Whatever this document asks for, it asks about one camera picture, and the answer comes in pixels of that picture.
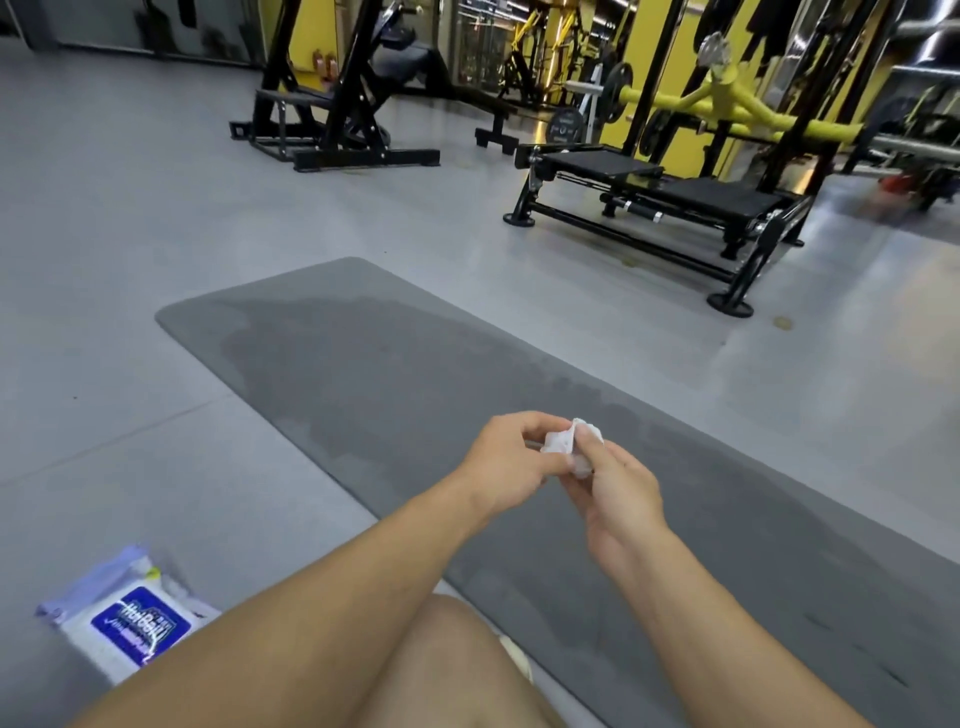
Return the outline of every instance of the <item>gray floor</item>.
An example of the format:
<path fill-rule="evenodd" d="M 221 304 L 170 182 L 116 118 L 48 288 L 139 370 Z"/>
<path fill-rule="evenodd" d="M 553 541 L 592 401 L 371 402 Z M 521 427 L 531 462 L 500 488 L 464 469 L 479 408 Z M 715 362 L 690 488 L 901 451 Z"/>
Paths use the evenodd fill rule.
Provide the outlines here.
<path fill-rule="evenodd" d="M 0 46 L 0 723 L 62 723 L 100 689 L 30 614 L 120 546 L 160 549 L 228 607 L 371 522 L 153 321 L 345 255 L 960 561 L 953 208 L 915 220 L 832 181 L 736 321 L 698 279 L 559 223 L 505 226 L 522 174 L 473 146 L 465 111 L 384 109 L 440 169 L 296 175 L 228 139 L 256 81 Z M 561 196 L 598 212 L 544 199 Z"/>

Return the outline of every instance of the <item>hand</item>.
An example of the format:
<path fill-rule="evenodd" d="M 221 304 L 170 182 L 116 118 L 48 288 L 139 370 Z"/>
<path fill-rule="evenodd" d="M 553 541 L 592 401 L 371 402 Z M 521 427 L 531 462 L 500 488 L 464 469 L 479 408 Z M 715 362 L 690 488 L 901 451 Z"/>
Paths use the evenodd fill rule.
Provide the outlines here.
<path fill-rule="evenodd" d="M 485 519 L 520 505 L 549 475 L 570 473 L 573 458 L 561 452 L 538 452 L 525 442 L 543 442 L 547 432 L 573 423 L 542 412 L 517 412 L 491 419 L 450 478 L 465 484 L 484 510 Z"/>
<path fill-rule="evenodd" d="M 593 475 L 560 478 L 587 526 L 587 548 L 614 582 L 624 584 L 636 573 L 636 559 L 647 544 L 669 527 L 663 517 L 660 485 L 624 448 L 601 442 L 589 428 L 577 425 L 575 442 Z"/>

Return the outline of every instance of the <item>floor seam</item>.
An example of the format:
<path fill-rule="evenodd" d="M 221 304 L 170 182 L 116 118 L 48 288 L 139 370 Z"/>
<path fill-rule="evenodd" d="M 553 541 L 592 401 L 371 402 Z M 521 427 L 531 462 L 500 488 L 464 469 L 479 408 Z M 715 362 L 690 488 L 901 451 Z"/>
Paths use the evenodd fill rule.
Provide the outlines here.
<path fill-rule="evenodd" d="M 184 410 L 181 410 L 180 412 L 175 412 L 172 415 L 168 415 L 167 417 L 160 418 L 159 420 L 148 423 L 147 425 L 136 427 L 135 429 L 132 429 L 129 432 L 125 432 L 122 435 L 118 435 L 117 437 L 114 437 L 110 440 L 106 440 L 103 443 L 99 443 L 89 448 L 82 449 L 79 452 L 74 452 L 72 455 L 67 455 L 66 457 L 62 457 L 60 460 L 55 460 L 52 463 L 48 463 L 47 465 L 44 465 L 35 470 L 29 471 L 28 473 L 14 475 L 13 477 L 8 478 L 6 480 L 0 480 L 0 489 L 16 485 L 17 483 L 23 480 L 26 480 L 27 478 L 33 477 L 34 475 L 39 475 L 40 473 L 44 473 L 54 468 L 58 468 L 61 465 L 66 465 L 67 463 L 73 462 L 74 460 L 82 458 L 85 455 L 89 455 L 91 452 L 96 452 L 97 450 L 100 450 L 103 448 L 109 448 L 111 445 L 116 445 L 117 443 L 121 443 L 124 440 L 130 439 L 131 437 L 142 434 L 143 432 L 147 432 L 148 430 L 154 429 L 155 427 L 166 425 L 167 423 L 173 422 L 174 420 L 177 420 L 180 417 L 183 417 L 185 415 L 189 415 L 201 409 L 204 409 L 204 407 L 207 407 L 210 404 L 216 404 L 219 401 L 227 400 L 231 397 L 236 397 L 236 395 L 233 394 L 232 392 L 225 392 L 223 395 L 219 397 L 215 397 L 212 400 L 201 402 L 200 404 L 196 404 L 192 407 L 188 407 Z"/>

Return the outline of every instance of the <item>yoga mat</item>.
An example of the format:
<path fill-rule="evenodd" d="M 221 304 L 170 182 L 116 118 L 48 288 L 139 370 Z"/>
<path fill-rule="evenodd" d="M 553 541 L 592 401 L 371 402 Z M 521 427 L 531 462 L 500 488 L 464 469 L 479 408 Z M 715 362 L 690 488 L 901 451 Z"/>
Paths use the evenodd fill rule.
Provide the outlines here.
<path fill-rule="evenodd" d="M 955 564 L 609 384 L 359 258 L 156 318 L 378 517 L 456 467 L 492 415 L 598 425 L 657 474 L 704 565 L 857 710 L 878 726 L 955 725 Z M 684 725 L 558 484 L 469 542 L 446 578 L 611 726 Z"/>

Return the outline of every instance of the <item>thigh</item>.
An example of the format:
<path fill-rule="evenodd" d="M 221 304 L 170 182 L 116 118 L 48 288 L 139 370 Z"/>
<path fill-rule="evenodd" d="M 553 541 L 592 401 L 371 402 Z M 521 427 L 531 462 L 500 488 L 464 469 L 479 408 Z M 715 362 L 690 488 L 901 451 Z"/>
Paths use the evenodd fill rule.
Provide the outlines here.
<path fill-rule="evenodd" d="M 354 728 L 562 728 L 473 610 L 432 595 L 384 667 Z"/>

